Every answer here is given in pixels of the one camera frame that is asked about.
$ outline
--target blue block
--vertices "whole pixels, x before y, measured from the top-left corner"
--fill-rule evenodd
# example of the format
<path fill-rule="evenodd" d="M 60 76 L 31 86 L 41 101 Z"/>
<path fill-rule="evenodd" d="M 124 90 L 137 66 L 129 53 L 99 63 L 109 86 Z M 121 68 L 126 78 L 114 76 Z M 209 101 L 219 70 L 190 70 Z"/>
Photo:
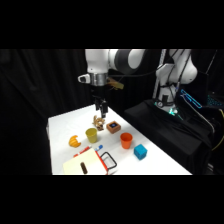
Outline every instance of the blue block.
<path fill-rule="evenodd" d="M 135 147 L 134 154 L 139 160 L 142 160 L 146 157 L 148 150 L 141 144 Z"/>

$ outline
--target wooden block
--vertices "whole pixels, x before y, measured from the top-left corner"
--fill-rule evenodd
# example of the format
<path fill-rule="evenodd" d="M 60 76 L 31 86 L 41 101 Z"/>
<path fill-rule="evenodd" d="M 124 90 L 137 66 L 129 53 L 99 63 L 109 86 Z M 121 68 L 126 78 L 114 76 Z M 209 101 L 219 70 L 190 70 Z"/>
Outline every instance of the wooden block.
<path fill-rule="evenodd" d="M 107 124 L 107 129 L 110 131 L 111 134 L 114 134 L 121 130 L 121 126 L 116 121 L 113 121 Z"/>

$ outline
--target pen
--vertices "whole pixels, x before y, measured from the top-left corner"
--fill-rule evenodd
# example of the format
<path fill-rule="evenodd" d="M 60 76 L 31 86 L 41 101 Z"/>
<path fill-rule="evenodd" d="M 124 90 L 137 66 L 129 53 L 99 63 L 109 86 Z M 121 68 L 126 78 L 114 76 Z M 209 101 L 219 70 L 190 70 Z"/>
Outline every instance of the pen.
<path fill-rule="evenodd" d="M 85 149 L 83 149 L 81 152 L 79 152 L 78 154 L 74 155 L 73 158 L 75 158 L 75 157 L 81 155 L 82 153 L 86 152 L 87 150 L 89 150 L 89 149 L 91 149 L 91 148 L 92 148 L 92 146 L 89 145 L 88 147 L 86 147 Z"/>

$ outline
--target yellow cup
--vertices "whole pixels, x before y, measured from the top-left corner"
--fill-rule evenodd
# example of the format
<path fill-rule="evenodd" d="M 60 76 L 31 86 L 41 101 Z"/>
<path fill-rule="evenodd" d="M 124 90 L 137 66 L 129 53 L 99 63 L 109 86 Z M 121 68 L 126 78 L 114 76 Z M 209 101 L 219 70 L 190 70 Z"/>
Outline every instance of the yellow cup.
<path fill-rule="evenodd" d="M 97 130 L 95 128 L 88 129 L 86 131 L 86 136 L 88 137 L 90 143 L 97 142 Z"/>

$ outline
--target white table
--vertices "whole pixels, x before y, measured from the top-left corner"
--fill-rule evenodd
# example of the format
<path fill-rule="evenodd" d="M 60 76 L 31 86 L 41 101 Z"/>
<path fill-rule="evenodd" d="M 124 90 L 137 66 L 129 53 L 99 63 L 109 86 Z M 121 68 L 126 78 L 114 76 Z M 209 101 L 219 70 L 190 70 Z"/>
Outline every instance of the white table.
<path fill-rule="evenodd" d="M 121 131 L 112 135 L 104 125 L 104 131 L 98 132 L 98 142 L 90 144 L 85 132 L 87 129 L 94 127 L 92 124 L 94 115 L 100 117 L 100 111 L 96 111 L 95 106 L 92 105 L 49 119 L 51 163 L 54 175 L 63 175 L 63 164 L 88 145 L 92 145 L 93 148 L 103 145 L 104 148 L 99 151 L 99 155 L 109 152 L 116 160 L 118 166 L 111 170 L 109 174 L 191 175 L 110 108 L 106 117 L 106 124 L 116 121 L 121 125 Z M 120 135 L 124 132 L 132 134 L 134 138 L 129 150 L 123 149 L 120 143 Z M 78 135 L 78 141 L 82 143 L 76 149 L 68 144 L 70 138 L 74 135 Z M 148 150 L 147 157 L 141 161 L 134 155 L 134 147 L 139 144 L 142 144 Z M 112 165 L 109 159 L 106 159 L 105 163 L 108 166 Z"/>

